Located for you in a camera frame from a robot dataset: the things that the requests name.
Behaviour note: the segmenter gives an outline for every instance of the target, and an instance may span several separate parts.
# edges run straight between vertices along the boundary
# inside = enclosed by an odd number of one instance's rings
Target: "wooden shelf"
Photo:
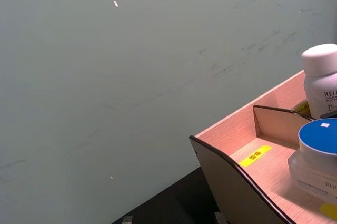
[[[336,223],[319,212],[323,201],[298,189],[290,179],[288,158],[299,148],[298,129],[308,120],[289,112],[280,115],[254,108],[294,108],[305,99],[304,77],[303,72],[298,73],[196,138],[191,137],[214,198],[229,222]],[[263,145],[272,148],[248,167],[236,167]],[[241,177],[233,170],[243,170]],[[247,181],[250,188],[244,185]],[[263,216],[261,220],[253,221],[258,215]]]
[[[287,160],[298,146],[279,143],[282,145],[256,138],[234,152],[231,158],[239,163],[262,145],[271,146],[270,151],[244,170],[296,223],[336,223],[319,212],[319,208],[324,204],[322,200],[303,192],[291,183]]]

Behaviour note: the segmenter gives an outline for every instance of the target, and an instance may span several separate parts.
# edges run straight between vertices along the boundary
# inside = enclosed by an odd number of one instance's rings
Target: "white bottle cap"
[[[301,57],[306,76],[325,76],[337,72],[336,44],[314,46],[304,51]]]

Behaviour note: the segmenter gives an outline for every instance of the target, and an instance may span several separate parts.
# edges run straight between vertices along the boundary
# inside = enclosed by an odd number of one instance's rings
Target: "dark edge trim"
[[[303,113],[300,113],[300,112],[297,112],[297,111],[294,111],[294,110],[289,110],[289,109],[283,109],[283,108],[276,108],[276,107],[271,107],[271,106],[264,106],[264,105],[258,105],[258,104],[255,104],[253,105],[253,109],[257,107],[257,108],[263,108],[263,109],[268,109],[268,110],[274,110],[274,111],[280,111],[280,112],[288,112],[288,113],[293,113],[295,115],[298,115],[298,116],[301,116],[307,120],[310,120],[310,121],[314,121],[315,119],[311,116],[308,116],[308,115],[305,115]]]
[[[216,149],[215,147],[209,145],[208,143],[203,142],[195,136],[190,136],[190,140],[195,141],[201,146],[209,149],[210,151],[217,154],[219,157],[224,159],[232,168],[238,172],[248,185],[257,193],[257,195],[266,203],[266,205],[276,213],[285,223],[287,224],[296,224],[288,215],[286,215],[268,196],[265,192],[255,183],[255,181],[239,166],[232,158],[228,155]]]

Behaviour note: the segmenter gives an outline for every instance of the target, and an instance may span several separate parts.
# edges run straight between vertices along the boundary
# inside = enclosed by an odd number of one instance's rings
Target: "blue lid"
[[[337,154],[337,118],[315,120],[305,124],[299,131],[299,138],[308,147]]]

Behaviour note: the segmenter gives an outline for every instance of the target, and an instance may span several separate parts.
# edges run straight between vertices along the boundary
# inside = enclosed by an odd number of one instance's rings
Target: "curved wooden panel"
[[[230,223],[295,223],[228,155],[197,137],[190,140],[218,207]]]

